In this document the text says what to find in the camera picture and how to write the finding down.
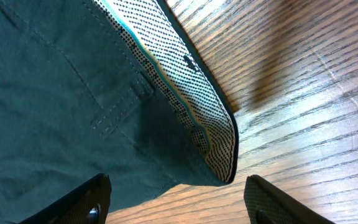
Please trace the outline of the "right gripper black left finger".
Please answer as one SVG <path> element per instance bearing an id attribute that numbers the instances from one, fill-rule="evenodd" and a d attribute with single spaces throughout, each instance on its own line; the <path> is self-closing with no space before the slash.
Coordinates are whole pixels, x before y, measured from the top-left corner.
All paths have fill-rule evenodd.
<path id="1" fill-rule="evenodd" d="M 105 224 L 110 196 L 109 176 L 100 173 L 21 224 Z"/>

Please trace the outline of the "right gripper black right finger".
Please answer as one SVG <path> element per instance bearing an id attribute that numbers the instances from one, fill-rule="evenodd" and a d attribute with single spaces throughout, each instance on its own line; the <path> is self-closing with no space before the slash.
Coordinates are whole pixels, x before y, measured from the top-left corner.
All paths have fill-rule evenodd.
<path id="1" fill-rule="evenodd" d="M 333 224 L 259 175 L 248 176 L 244 202 L 251 224 Z"/>

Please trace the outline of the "black shorts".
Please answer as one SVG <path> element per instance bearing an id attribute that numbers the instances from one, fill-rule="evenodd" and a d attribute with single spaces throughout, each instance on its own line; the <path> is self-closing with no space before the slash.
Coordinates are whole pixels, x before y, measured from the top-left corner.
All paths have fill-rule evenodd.
<path id="1" fill-rule="evenodd" d="M 164 1 L 0 1 L 0 223 L 91 178 L 86 214 L 235 177 L 238 128 Z"/>

